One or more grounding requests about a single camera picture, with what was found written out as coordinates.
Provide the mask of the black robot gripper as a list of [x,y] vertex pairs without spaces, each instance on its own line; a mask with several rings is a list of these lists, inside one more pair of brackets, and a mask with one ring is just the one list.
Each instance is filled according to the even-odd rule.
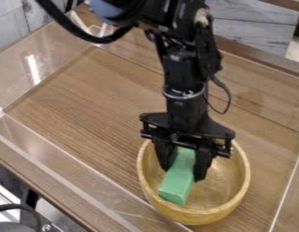
[[216,156],[228,158],[236,133],[212,119],[206,92],[164,90],[166,111],[142,113],[141,136],[154,144],[160,166],[166,171],[178,147],[194,150],[194,181],[204,180]]

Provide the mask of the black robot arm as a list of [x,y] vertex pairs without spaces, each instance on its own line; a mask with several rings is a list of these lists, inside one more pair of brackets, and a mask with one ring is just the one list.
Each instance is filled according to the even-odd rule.
[[229,157],[236,133],[212,119],[209,84],[221,70],[213,18],[205,0],[90,0],[97,17],[144,30],[162,65],[166,111],[142,113],[141,136],[152,140],[162,169],[181,148],[194,154],[193,179],[205,179],[216,157]]

